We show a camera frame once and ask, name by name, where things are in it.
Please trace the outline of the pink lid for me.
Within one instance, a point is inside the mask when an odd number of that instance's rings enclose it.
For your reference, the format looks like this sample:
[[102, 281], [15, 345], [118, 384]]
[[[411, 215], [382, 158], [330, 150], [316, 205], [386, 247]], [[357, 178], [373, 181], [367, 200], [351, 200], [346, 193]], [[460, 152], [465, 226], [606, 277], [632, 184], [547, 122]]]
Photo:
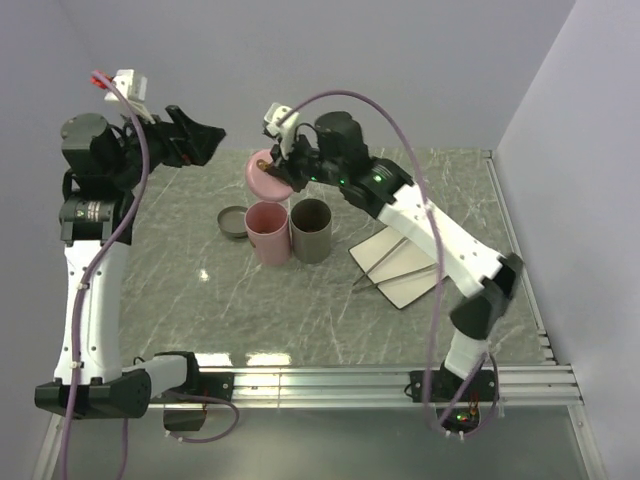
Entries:
[[269, 202], [282, 202], [293, 193], [293, 189], [283, 181], [269, 175], [260, 168], [265, 163], [270, 166], [272, 158], [268, 149], [254, 153], [245, 165], [245, 180], [249, 190], [259, 199]]

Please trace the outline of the pink cylinder container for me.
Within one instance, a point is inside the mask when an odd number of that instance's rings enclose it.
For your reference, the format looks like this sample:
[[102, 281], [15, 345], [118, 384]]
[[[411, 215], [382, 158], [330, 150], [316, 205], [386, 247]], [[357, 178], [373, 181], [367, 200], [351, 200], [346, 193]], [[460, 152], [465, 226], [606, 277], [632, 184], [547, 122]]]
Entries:
[[260, 201], [245, 213], [245, 228], [259, 262], [280, 266], [291, 257], [289, 213], [279, 203]]

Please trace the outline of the grey lid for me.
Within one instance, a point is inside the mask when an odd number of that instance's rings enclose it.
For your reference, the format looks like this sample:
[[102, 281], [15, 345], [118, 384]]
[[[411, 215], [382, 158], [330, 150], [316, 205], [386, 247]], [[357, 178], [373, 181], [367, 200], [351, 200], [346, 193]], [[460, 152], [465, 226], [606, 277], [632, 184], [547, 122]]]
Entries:
[[246, 212], [246, 207], [234, 205], [225, 207], [218, 213], [217, 224], [226, 238], [239, 240], [248, 236], [245, 226]]

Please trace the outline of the metal tongs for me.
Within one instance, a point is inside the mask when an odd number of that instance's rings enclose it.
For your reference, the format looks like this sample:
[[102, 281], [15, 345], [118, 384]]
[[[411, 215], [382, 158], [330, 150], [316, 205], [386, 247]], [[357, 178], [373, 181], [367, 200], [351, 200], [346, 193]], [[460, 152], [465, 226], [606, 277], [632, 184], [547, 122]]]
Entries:
[[351, 248], [349, 253], [362, 270], [353, 283], [359, 290], [429, 276], [437, 268], [431, 256], [391, 230], [375, 234]]

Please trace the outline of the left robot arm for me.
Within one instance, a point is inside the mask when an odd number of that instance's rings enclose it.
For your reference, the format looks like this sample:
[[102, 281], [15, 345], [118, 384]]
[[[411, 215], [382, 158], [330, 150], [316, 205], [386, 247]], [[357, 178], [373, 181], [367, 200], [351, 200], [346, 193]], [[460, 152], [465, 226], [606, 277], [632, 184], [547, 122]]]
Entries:
[[192, 352], [161, 353], [132, 367], [120, 358], [122, 281], [139, 200], [133, 191], [144, 187], [143, 172], [159, 165], [206, 165], [226, 136], [176, 105], [165, 110], [168, 120], [139, 117], [121, 127], [85, 113], [61, 128], [69, 165], [59, 211], [68, 293], [53, 378], [34, 392], [42, 410], [75, 419], [140, 418], [167, 390], [180, 402], [201, 393]]

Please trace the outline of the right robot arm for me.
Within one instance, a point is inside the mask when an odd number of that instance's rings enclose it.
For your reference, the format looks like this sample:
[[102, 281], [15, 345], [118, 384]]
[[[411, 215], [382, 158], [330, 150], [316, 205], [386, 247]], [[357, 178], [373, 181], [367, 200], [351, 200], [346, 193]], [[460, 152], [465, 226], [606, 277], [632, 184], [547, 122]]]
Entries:
[[352, 206], [394, 229], [435, 260], [463, 298], [449, 318], [454, 335], [441, 364], [441, 386], [455, 400], [477, 385], [475, 373], [488, 353], [488, 337], [511, 303], [523, 261], [484, 245], [424, 199], [417, 181], [394, 161], [370, 154], [360, 124], [344, 111], [318, 117], [317, 143], [299, 134], [298, 116], [279, 106], [263, 120], [276, 141], [268, 172], [299, 192], [316, 182], [338, 188]]

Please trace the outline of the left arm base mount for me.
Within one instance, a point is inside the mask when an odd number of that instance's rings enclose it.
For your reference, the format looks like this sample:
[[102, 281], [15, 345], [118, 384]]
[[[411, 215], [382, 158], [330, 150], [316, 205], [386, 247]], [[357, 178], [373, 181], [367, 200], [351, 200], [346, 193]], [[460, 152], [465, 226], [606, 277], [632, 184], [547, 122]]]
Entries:
[[169, 432], [200, 432], [209, 416], [211, 398], [231, 402], [235, 375], [232, 372], [200, 373], [194, 386], [175, 387], [151, 400], [149, 409], [159, 408]]

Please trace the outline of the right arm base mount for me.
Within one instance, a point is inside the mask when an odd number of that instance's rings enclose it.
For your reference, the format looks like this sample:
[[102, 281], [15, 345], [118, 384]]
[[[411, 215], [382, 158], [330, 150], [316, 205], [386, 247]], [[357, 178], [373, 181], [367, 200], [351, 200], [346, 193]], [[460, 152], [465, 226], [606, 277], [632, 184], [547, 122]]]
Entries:
[[[443, 407], [436, 409], [437, 420], [443, 416], [462, 384], [463, 381], [460, 378], [444, 368], [432, 371], [429, 402], [443, 404]], [[422, 370], [410, 371], [409, 383], [404, 388], [404, 394], [413, 403], [423, 403], [425, 400], [423, 388], [425, 386], [425, 373]], [[442, 420], [441, 427], [449, 434], [466, 436], [482, 425], [480, 404], [491, 403], [486, 415], [486, 420], [488, 420], [489, 415], [496, 412], [499, 400], [499, 383], [495, 372], [480, 369], [465, 387], [456, 406]]]

